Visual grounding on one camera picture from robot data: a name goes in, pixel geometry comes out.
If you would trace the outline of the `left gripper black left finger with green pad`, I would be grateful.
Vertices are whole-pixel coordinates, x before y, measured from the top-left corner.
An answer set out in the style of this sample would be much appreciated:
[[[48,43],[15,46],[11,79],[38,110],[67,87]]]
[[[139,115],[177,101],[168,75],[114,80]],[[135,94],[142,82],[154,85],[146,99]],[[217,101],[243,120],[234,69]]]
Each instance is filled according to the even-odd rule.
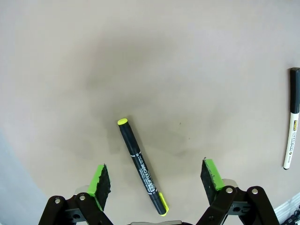
[[[48,199],[40,225],[111,225],[104,213],[106,200],[111,192],[111,183],[105,164],[99,165],[86,192],[69,199],[54,195]]]

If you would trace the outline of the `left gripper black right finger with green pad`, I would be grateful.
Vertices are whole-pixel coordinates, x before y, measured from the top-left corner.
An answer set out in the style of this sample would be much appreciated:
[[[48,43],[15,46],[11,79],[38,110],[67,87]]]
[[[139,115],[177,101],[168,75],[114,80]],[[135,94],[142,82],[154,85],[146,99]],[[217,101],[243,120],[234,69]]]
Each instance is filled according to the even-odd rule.
[[[238,216],[244,225],[278,225],[274,209],[260,186],[247,191],[226,185],[212,159],[203,159],[201,180],[209,207],[198,225],[222,225],[229,215]]]

